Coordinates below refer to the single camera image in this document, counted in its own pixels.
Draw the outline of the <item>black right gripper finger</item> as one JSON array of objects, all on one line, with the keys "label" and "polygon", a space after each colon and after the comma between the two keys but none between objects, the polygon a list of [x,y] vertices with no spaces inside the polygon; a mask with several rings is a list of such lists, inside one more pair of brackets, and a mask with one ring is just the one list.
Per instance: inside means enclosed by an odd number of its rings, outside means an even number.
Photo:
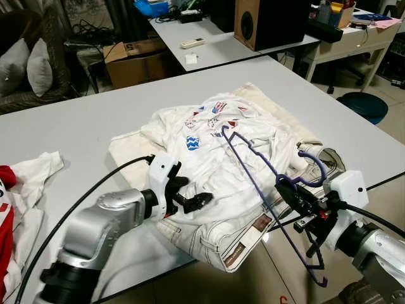
[{"label": "black right gripper finger", "polygon": [[298,213],[313,213],[313,194],[303,186],[280,186],[278,193]]},{"label": "black right gripper finger", "polygon": [[276,191],[288,205],[312,205],[318,202],[318,198],[304,186],[298,186],[283,177],[276,179]]}]

